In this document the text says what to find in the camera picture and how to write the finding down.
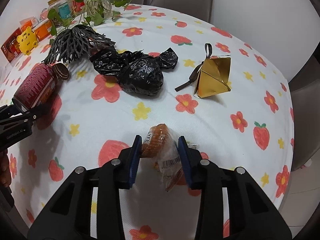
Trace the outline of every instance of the round table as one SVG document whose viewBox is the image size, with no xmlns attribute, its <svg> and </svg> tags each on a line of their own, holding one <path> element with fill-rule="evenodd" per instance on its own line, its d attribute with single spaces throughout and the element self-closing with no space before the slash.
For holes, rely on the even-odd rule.
<svg viewBox="0 0 320 240">
<path fill-rule="evenodd" d="M 226 31 L 163 8 L 129 5 L 116 20 L 93 28 L 115 41 L 118 52 L 143 49 L 157 56 L 171 47 L 178 64 L 163 72 L 164 85 L 155 97 L 127 94 L 106 82 L 88 58 L 66 64 L 71 77 L 52 98 L 52 117 L 37 122 L 30 137 L 9 148 L 12 195 L 29 226 L 74 168 L 102 166 L 131 146 L 136 134 L 145 138 L 159 123 L 197 144 L 202 156 L 219 167 L 246 168 L 279 207 L 292 162 L 293 113 L 288 83 L 271 62 Z M 231 55 L 231 92 L 200 99 L 193 96 L 195 84 L 176 92 L 205 59 L 205 43 L 212 44 L 212 55 Z M 49 47 L 48 37 L 21 57 L 1 86 L 1 105 L 11 103 Z M 136 183 L 120 190 L 120 199 L 126 239 L 194 238 L 200 192 L 185 185 L 166 192 L 150 160 L 140 161 Z"/>
</svg>

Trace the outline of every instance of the glass vase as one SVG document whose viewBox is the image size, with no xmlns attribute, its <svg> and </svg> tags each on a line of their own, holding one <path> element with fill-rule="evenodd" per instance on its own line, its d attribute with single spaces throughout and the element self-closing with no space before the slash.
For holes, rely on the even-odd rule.
<svg viewBox="0 0 320 240">
<path fill-rule="evenodd" d="M 102 18 L 107 19 L 113 15 L 109 0 L 87 0 L 87 16 L 93 17 L 95 14 L 101 14 Z"/>
</svg>

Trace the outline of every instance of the gold paper box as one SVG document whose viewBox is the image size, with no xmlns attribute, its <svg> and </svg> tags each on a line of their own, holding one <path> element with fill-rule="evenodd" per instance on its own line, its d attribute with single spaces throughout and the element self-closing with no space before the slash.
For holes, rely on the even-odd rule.
<svg viewBox="0 0 320 240">
<path fill-rule="evenodd" d="M 231 58 L 206 58 L 199 70 L 194 94 L 205 98 L 231 91 L 227 85 Z"/>
</svg>

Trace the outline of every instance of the barcode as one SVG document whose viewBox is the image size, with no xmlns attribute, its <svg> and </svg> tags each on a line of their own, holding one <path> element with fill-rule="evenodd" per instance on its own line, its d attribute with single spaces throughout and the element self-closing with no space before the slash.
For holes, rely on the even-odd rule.
<svg viewBox="0 0 320 240">
<path fill-rule="evenodd" d="M 168 169 L 172 166 L 174 166 L 175 164 L 179 163 L 181 160 L 180 160 L 180 156 L 174 158 L 173 160 L 167 160 L 167 161 L 163 161 L 162 162 L 162 168 L 163 169 Z"/>
</svg>

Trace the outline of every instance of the plastic bag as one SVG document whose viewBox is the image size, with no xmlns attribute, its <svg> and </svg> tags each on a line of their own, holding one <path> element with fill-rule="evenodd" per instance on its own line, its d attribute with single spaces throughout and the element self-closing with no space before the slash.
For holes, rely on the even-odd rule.
<svg viewBox="0 0 320 240">
<path fill-rule="evenodd" d="M 166 191 L 170 191 L 183 175 L 178 138 L 176 132 L 161 123 L 150 128 L 142 144 L 141 158 L 153 158 Z"/>
<path fill-rule="evenodd" d="M 93 55 L 90 61 L 99 74 L 116 77 L 124 91 L 155 96 L 163 85 L 161 70 L 174 69 L 178 56 L 171 48 L 153 57 L 141 50 L 119 54 L 109 47 Z"/>
</svg>

